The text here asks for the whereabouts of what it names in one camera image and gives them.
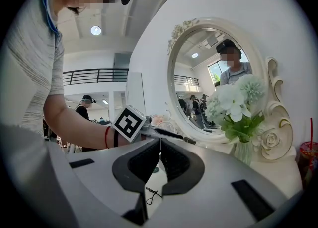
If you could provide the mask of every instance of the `red straw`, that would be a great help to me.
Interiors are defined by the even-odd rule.
[[[310,149],[313,149],[313,118],[310,118]]]

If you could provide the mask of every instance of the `ornate mirror frame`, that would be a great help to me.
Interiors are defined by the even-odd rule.
[[[180,129],[188,137],[197,141],[209,143],[228,143],[229,140],[221,130],[214,130],[213,133],[205,132],[193,125],[182,112],[177,100],[174,85],[174,68],[177,55],[185,42],[192,34],[200,30],[211,30],[231,36],[244,50],[254,75],[264,80],[268,89],[262,103],[257,110],[262,110],[265,121],[262,123],[259,132],[252,139],[256,156],[266,160],[277,160],[283,157],[292,145],[293,130],[289,115],[282,103],[280,86],[283,81],[274,75],[277,62],[274,58],[263,59],[258,48],[241,28],[219,18],[201,18],[184,21],[176,25],[172,32],[172,39],[168,44],[168,90],[170,96],[169,108],[173,119]]]

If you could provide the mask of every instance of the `glass vase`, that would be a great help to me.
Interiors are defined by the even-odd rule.
[[[253,144],[249,142],[238,142],[235,148],[234,156],[243,163],[250,166],[252,161]]]

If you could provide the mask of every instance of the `window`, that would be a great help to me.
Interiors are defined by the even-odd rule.
[[[240,50],[242,52],[242,58],[241,62],[248,62],[247,56],[243,50]],[[229,67],[227,65],[226,61],[219,60],[215,62],[214,64],[208,66],[211,76],[213,78],[214,83],[220,81],[221,73],[226,71]]]

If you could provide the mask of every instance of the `black railing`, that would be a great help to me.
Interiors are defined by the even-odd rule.
[[[199,80],[195,78],[190,78],[182,75],[174,75],[174,84],[175,85],[186,85],[199,87]]]
[[[76,85],[99,82],[126,82],[126,68],[97,68],[63,72],[63,84]]]

